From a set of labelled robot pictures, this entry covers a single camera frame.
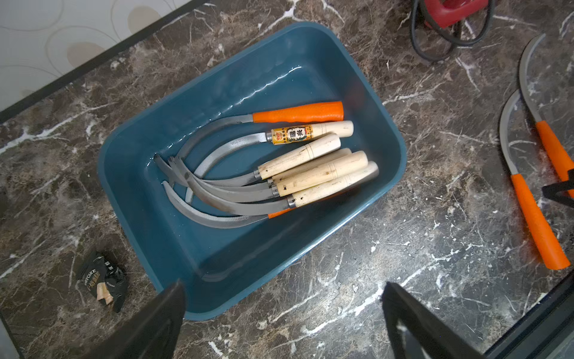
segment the black object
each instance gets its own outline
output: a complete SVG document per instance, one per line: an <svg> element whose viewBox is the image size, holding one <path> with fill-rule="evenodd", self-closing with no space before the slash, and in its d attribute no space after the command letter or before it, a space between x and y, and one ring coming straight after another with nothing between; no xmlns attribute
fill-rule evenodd
<svg viewBox="0 0 574 359"><path fill-rule="evenodd" d="M170 359L185 314L185 291L178 281L84 359Z"/></svg>
<svg viewBox="0 0 574 359"><path fill-rule="evenodd" d="M488 359L546 359L574 333L574 271L508 330L485 355Z"/></svg>
<svg viewBox="0 0 574 359"><path fill-rule="evenodd" d="M123 270L107 260L103 254L92 252L76 279L81 280L100 303L108 305L112 299L114 311L119 313L122 309L126 300L127 277Z"/></svg>
<svg viewBox="0 0 574 359"><path fill-rule="evenodd" d="M574 168L568 171L568 180L549 184L542 188L542 195L555 202L574 208L574 199L563 192L574 190Z"/></svg>
<svg viewBox="0 0 574 359"><path fill-rule="evenodd" d="M5 108L4 110L0 110L0 123L3 123L8 119L16 116L18 113L24 111L25 109L35 104L36 102L42 100L47 96L50 96L57 90L61 89L64 86L67 86L70 82L75 81L79 77L84 76L85 74L92 71L94 68L100 66L104 62L110 60L112 57L116 56L120 52L146 39L147 37L151 36L154 32L159 31L165 25L168 25L170 22L176 20L177 18L192 12L196 7L199 7L204 3L205 0L190 0L188 3L181 5L180 7L170 12L166 16L162 17L158 21L141 29L137 33L128 37L127 39L120 41L119 43L115 44L108 50L105 50L104 52L97 55L93 59L86 61L82 65L79 65L72 71L62 75L53 82L50 82L46 86L26 96L25 98L21 99L15 104Z"/></svg>
<svg viewBox="0 0 574 359"><path fill-rule="evenodd" d="M406 352L409 358L420 357L416 342L435 359L485 359L397 283L387 282L382 301L395 359L406 359Z"/></svg>
<svg viewBox="0 0 574 359"><path fill-rule="evenodd" d="M421 8L424 20L426 22L428 22L428 24L433 28L433 30L435 30L443 39L445 39L449 43L451 43L451 47L443 55L440 55L440 56L429 55L429 54L425 53L418 44L417 38L414 34L414 30L416 28L416 23L417 23L417 14L418 14L419 3L420 3L420 8ZM494 8L495 7L496 7L496 1L495 0L488 0L486 20L484 21L484 25L482 26L482 30L480 31L480 33L475 38L473 38L471 40L462 40L460 38L460 36L462 35L462 28L463 28L463 24L464 24L464 19L460 20L459 22L457 22L455 24L455 27L454 27L455 31L454 31L454 36L453 36L449 32L446 32L445 30L443 30L436 23L436 21L434 21L434 19L429 14L429 12L426 8L425 0L412 0L412 9L410 12L410 42L413 45L414 51L420 57L425 59L426 61L434 63L434 62L438 62L438 61L442 61L442 60L446 59L448 56L451 55L451 53L456 49L457 46L472 46L472 45L476 44L477 42L479 42L480 40L482 40L486 36L486 33L488 32L488 29L490 28L490 25L492 24L492 18L494 17Z"/></svg>

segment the wooden handle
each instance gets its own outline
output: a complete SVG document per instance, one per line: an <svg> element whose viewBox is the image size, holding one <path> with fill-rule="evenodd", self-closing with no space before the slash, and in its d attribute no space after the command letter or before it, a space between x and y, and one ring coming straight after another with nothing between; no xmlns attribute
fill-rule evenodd
<svg viewBox="0 0 574 359"><path fill-rule="evenodd" d="M341 121L283 127L271 130L271 139L274 145L283 145L291 142L316 140L327 133L335 133L339 137L349 137L353 134L353 123Z"/></svg>
<svg viewBox="0 0 574 359"><path fill-rule="evenodd" d="M253 114L253 122L329 122L342 121L344 117L343 103L320 102L311 103L288 109L257 112Z"/></svg>
<svg viewBox="0 0 574 359"><path fill-rule="evenodd" d="M273 176L271 178L272 183L277 183L277 182L283 181L287 177L306 172L310 169L316 168L317 166L320 166L320 165L325 164L325 163L329 163L332 160L336 160L336 159L339 159L341 157L344 157L344 156L350 155L350 154L351 154L351 150L348 148L341 148L341 149L338 149L334 152L327 153L325 156L321 156L318 159L314 159L312 161L309 161L307 163L304 163L304 164L299 165L297 167L294 167L292 169L288 169L285 172L281 172L278 175Z"/></svg>
<svg viewBox="0 0 574 359"><path fill-rule="evenodd" d="M295 200L296 207L299 208L301 206L305 206L306 204L337 193L347 187L352 186L356 182L364 179L372 173L377 172L378 170L379 169L377 164L373 161L370 161L367 167L363 169L349 173L346 176L321 183L317 186L307 188L306 190L295 192L292 194L292 196Z"/></svg>
<svg viewBox="0 0 574 359"><path fill-rule="evenodd" d="M272 159L259 167L261 179L267 179L278 173L285 172L288 169L304 164L326 153L338 150L341 147L339 136L334 133L328 134L309 144L287 152L284 155Z"/></svg>
<svg viewBox="0 0 574 359"><path fill-rule="evenodd" d="M574 161L568 155L568 152L562 147L558 137L554 134L546 121L536 122L536 129L542 145L550 157L550 161L558 174L561 181L568 180L568 171L574 168ZM574 198L574 190L568 191L570 197Z"/></svg>
<svg viewBox="0 0 574 359"><path fill-rule="evenodd" d="M367 155L363 151L352 153L348 156L330 161L317 166L306 172L291 176L283 181L278 182L277 190L279 196L287 196L291 193L304 190L309 187L325 183L332 179L339 178L349 173L356 172L367 167L369 163Z"/></svg>
<svg viewBox="0 0 574 359"><path fill-rule="evenodd" d="M351 137L354 130L352 121L314 123L311 127L313 127L314 138L319 138L329 132L336 133L339 137Z"/></svg>
<svg viewBox="0 0 574 359"><path fill-rule="evenodd" d="M544 218L542 211L536 205L534 196L530 192L526 181L521 174L510 176L516 190L518 203L528 224L528 229L534 238L534 243L542 256L542 260L548 269L563 269L570 265L560 243L554 236L552 228Z"/></svg>

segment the red plastic object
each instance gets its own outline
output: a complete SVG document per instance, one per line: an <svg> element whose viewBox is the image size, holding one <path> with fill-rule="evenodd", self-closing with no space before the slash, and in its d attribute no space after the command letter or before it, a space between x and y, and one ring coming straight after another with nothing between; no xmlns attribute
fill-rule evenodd
<svg viewBox="0 0 574 359"><path fill-rule="evenodd" d="M430 16L441 28L454 25L488 5L488 0L446 0L443 3L440 0L423 1Z"/></svg>

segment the curved blade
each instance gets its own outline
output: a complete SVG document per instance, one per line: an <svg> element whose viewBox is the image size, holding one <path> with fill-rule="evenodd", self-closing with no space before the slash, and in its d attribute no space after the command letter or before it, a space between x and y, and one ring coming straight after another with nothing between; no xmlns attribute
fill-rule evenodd
<svg viewBox="0 0 574 359"><path fill-rule="evenodd" d="M258 180L259 178L255 176L255 172L250 172L243 176L237 176L223 180L204 180L204 181L219 187L242 187L250 183L256 182Z"/></svg>
<svg viewBox="0 0 574 359"><path fill-rule="evenodd" d="M253 122L253 115L230 116L209 122L190 134L190 138L187 139L185 144L177 152L177 157L186 158L189 156L191 149L197 145L199 141L203 140L213 132L217 132L218 130L227 126L239 125L241 123L249 122Z"/></svg>
<svg viewBox="0 0 574 359"><path fill-rule="evenodd" d="M230 229L230 228L244 227L252 223L262 221L263 219L267 219L266 215L259 215L259 216L241 215L236 217L217 217L214 215L203 213L185 203L177 195L177 193L175 193L175 191L169 185L168 182L163 181L162 184L164 186L165 193L167 194L168 199L172 203L172 205L182 215L201 225L219 229Z"/></svg>
<svg viewBox="0 0 574 359"><path fill-rule="evenodd" d="M187 183L185 181L183 181L183 183L180 182L180 180L183 180L183 178L180 179L178 176L176 176L172 168L167 163L165 163L164 159L162 159L158 153L153 155L153 161L159 167L160 171L163 172L164 175L168 177L170 182L175 181L176 183L187 187Z"/></svg>
<svg viewBox="0 0 574 359"><path fill-rule="evenodd" d="M236 138L229 141L228 143L221 145L215 151L211 152L200 164L197 166L195 175L199 178L203 178L205 174L222 158L232 154L233 152L256 144L262 144L267 142L267 135L265 132L248 134L243 137Z"/></svg>
<svg viewBox="0 0 574 359"><path fill-rule="evenodd" d="M233 191L231 188L241 188L241 187L218 187L209 183L205 183L198 179L197 182L206 191L215 195L221 199L229 200L231 202L237 203L247 203L247 202L259 202L260 200L271 199L279 197L277 190L275 192L272 188L266 185L266 189L260 191L246 192L246 191Z"/></svg>
<svg viewBox="0 0 574 359"><path fill-rule="evenodd" d="M540 34L535 38L533 38L532 40L530 40L530 42L524 49L524 52L522 53L522 57L520 58L520 67L518 68L520 91L522 92L524 102L526 102L526 105L530 110L530 113L532 114L534 121L536 122L542 121L542 117L540 117L540 113L538 113L538 106L536 106L534 101L532 101L532 98L530 98L530 92L528 91L528 82L526 81L526 77L528 75L528 64L530 62L530 58L532 57L532 54L534 53L536 46L538 46L540 41L542 41L545 36L546 34Z"/></svg>
<svg viewBox="0 0 574 359"><path fill-rule="evenodd" d="M504 109L502 110L501 122L498 127L498 137L501 142L502 154L504 155L504 159L506 160L506 164L508 165L508 169L510 170L511 175L516 175L518 173L518 169L510 158L510 146L508 145L508 123L510 122L510 114L512 113L514 105L516 105L519 98L520 90L516 90L512 95L510 95L510 98L508 101L506 101Z"/></svg>
<svg viewBox="0 0 574 359"><path fill-rule="evenodd" d="M280 212L289 209L289 202L287 199L278 200L269 203L260 204L244 204L235 203L228 200L221 199L217 196L212 195L206 191L202 186L199 185L198 178L191 173L191 171L186 170L183 161L180 158L175 158L175 164L178 171L183 174L189 187L194 191L194 193L205 203L213 206L219 210L228 213L240 214L240 215L260 215L260 214L270 214L275 212Z"/></svg>
<svg viewBox="0 0 574 359"><path fill-rule="evenodd" d="M202 181L213 185L213 183L211 183L208 180L202 180ZM221 186L221 187L225 188L226 190L236 191L236 192L257 192L257 191L262 191L262 190L266 190L266 189L270 188L269 183L267 183L267 182L255 183L255 184L250 184L248 186L240 186L240 187L235 187L235 186L229 186L229 187Z"/></svg>

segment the yellow label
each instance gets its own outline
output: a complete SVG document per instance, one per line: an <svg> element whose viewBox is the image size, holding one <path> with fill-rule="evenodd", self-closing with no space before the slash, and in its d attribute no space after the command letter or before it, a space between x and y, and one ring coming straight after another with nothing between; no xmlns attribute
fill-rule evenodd
<svg viewBox="0 0 574 359"><path fill-rule="evenodd" d="M311 127L311 125L284 127L271 130L271 135L274 145L309 141L313 139L313 127Z"/></svg>

